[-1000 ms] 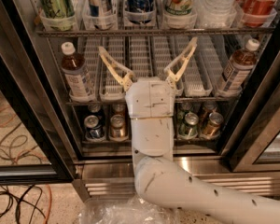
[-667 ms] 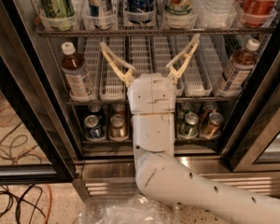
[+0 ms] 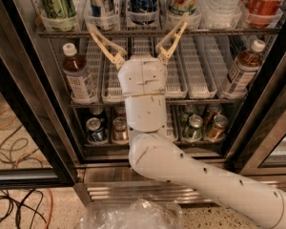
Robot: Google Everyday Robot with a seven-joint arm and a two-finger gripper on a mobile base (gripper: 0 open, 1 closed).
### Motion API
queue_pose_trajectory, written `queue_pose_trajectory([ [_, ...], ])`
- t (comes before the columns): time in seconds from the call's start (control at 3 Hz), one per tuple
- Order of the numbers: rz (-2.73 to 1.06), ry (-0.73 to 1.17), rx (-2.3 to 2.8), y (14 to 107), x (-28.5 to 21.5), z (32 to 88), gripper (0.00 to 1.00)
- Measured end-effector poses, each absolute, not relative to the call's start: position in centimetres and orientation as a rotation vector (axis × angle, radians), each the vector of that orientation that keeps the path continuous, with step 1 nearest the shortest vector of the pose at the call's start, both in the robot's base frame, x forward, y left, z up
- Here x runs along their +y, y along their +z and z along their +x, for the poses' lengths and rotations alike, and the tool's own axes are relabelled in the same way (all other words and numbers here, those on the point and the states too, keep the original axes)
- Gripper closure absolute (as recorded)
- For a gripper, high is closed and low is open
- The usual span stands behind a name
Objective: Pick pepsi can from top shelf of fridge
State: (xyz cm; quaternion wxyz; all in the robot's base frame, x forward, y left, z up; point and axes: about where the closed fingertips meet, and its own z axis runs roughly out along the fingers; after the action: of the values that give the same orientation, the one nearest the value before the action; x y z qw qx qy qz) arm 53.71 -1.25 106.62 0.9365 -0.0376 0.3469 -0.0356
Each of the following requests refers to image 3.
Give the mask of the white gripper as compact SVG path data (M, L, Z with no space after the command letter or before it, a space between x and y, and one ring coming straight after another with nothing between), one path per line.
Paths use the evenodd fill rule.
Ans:
M91 38L109 61L119 70L118 80L124 96L163 94L166 91L167 67L179 40L188 26L188 14L184 13L177 24L155 47L157 58L135 55L125 62L126 50L107 39L94 24L89 24Z

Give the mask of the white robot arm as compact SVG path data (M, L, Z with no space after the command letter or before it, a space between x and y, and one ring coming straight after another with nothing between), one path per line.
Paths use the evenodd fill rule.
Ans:
M204 198L229 208L263 229L286 229L286 192L254 179L196 160L167 139L167 65L188 25L184 14L156 45L157 57L134 55L107 39L94 24L89 33L118 69L124 97L129 162L141 176L195 189Z

